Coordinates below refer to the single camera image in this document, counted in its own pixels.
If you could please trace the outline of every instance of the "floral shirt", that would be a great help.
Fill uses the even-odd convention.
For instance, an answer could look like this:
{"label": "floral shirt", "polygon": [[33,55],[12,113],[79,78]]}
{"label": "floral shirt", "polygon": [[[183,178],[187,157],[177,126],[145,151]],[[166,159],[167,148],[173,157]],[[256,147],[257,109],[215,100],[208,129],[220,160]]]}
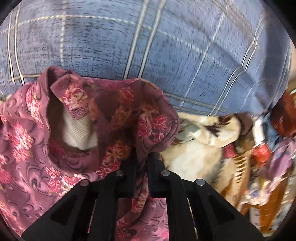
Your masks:
{"label": "floral shirt", "polygon": [[[97,147],[75,152],[51,138],[52,94],[73,119],[90,115]],[[0,211],[19,235],[80,180],[119,169],[132,148],[141,170],[147,154],[164,151],[179,129],[177,113],[150,82],[85,78],[58,67],[0,104],[0,117]],[[166,201],[149,197],[145,174],[134,198],[119,200],[115,240],[168,240]]]}

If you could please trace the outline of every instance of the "silver rivet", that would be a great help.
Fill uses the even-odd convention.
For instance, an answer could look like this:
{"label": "silver rivet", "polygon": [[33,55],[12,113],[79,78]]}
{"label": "silver rivet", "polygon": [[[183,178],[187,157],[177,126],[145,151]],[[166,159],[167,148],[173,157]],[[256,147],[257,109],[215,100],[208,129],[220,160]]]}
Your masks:
{"label": "silver rivet", "polygon": [[197,184],[198,186],[203,186],[203,185],[205,184],[205,181],[204,181],[203,179],[197,179],[197,180],[196,180],[196,184]]}
{"label": "silver rivet", "polygon": [[87,179],[83,179],[79,184],[80,184],[80,186],[82,186],[82,187],[86,187],[86,186],[89,184],[89,180],[87,180]]}
{"label": "silver rivet", "polygon": [[163,171],[161,171],[161,174],[162,174],[163,176],[167,177],[168,175],[170,175],[170,171],[168,171],[168,170],[163,170]]}
{"label": "silver rivet", "polygon": [[118,177],[122,177],[124,175],[123,171],[122,170],[118,170],[116,171],[116,176]]}

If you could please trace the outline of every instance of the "blue plaid fabric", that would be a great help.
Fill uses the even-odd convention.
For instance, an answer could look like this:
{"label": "blue plaid fabric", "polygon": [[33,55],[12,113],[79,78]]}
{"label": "blue plaid fabric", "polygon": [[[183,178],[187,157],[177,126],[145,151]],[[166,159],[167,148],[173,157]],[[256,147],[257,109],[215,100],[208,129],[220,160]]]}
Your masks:
{"label": "blue plaid fabric", "polygon": [[273,107],[287,87],[290,39],[259,0],[23,0],[0,27],[0,93],[46,67],[142,77],[178,110]]}

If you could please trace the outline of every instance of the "red object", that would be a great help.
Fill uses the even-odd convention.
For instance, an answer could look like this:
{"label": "red object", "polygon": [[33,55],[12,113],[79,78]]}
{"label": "red object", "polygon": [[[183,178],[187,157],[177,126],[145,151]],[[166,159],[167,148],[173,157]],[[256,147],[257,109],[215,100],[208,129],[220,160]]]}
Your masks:
{"label": "red object", "polygon": [[237,153],[234,150],[234,145],[232,143],[223,147],[223,156],[225,158],[232,158],[232,157],[237,156]]}
{"label": "red object", "polygon": [[270,155],[271,151],[265,143],[253,148],[253,157],[260,164],[261,167],[267,163]]}

